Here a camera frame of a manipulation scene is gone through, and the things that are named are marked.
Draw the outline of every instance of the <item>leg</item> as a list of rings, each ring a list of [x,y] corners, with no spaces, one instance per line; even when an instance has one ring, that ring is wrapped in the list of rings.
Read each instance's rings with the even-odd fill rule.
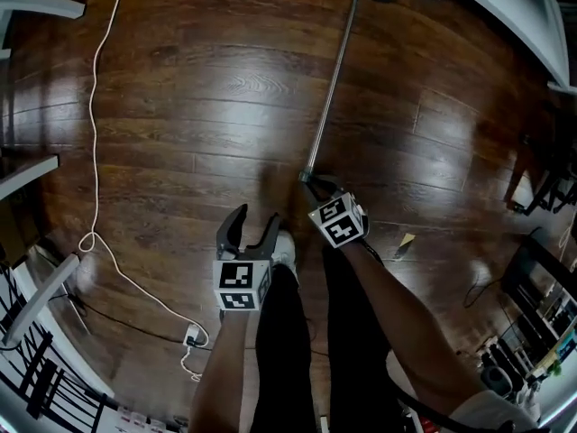
[[[298,283],[274,267],[256,335],[261,386],[251,433],[316,433],[310,387],[310,338]]]
[[[329,295],[331,433],[403,431],[397,398],[386,390],[389,341],[353,267],[340,250],[323,250]]]

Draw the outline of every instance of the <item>forearm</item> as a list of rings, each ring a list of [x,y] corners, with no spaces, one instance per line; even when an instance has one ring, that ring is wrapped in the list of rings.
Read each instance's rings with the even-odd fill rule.
[[[243,400],[244,340],[249,313],[224,316],[190,411],[189,433],[236,433]]]
[[[480,382],[460,364],[425,305],[362,245],[349,243],[342,250],[419,398],[449,414],[481,391]]]

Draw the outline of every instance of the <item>electrical outlet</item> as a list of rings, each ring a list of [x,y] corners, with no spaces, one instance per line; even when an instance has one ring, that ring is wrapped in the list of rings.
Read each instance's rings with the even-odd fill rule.
[[[198,341],[198,334],[200,334],[200,329],[195,324],[188,324],[187,333],[184,335],[184,340],[182,345],[184,346],[194,346]]]

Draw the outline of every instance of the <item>shoe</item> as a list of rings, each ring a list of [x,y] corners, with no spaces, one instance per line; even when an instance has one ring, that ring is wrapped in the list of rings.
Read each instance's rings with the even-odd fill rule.
[[[284,264],[297,278],[297,247],[289,231],[280,230],[272,253],[272,263]]]

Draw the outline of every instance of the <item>white shelf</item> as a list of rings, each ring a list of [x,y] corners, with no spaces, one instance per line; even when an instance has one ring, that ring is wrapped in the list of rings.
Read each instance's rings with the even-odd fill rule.
[[[569,58],[556,0],[475,0],[539,58],[561,88],[569,88]]]

